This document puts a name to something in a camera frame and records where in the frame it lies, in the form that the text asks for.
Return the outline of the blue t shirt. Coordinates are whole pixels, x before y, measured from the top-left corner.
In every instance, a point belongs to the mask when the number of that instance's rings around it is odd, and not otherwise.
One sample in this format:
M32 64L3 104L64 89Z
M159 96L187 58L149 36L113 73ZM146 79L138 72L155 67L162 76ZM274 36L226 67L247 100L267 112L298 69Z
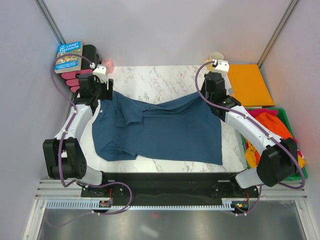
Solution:
M143 156L223 164L221 121L196 92L151 104L115 91L100 102L92 138L96 154L110 162Z

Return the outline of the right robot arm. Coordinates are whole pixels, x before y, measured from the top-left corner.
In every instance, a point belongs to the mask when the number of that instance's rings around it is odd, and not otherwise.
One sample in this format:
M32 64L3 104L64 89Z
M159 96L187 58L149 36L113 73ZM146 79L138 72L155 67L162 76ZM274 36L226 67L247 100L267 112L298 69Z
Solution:
M200 96L215 116L240 132L260 155L256 167L238 173L229 184L233 196L242 196L252 186L273 187L296 173L303 173L296 141L275 134L252 117L238 100L227 94L221 73L210 71L204 75Z

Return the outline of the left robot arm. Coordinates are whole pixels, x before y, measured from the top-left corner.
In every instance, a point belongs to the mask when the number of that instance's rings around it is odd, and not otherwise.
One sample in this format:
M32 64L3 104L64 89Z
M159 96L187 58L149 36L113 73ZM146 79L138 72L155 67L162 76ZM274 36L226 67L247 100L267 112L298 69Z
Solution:
M78 182L80 185L92 186L92 191L99 197L106 196L110 185L103 180L101 171L88 166L80 145L83 132L99 105L99 100L112 100L114 80L85 73L79 76L79 89L71 100L70 114L62 129L52 139L46 139L43 153L48 176L60 180L64 187Z

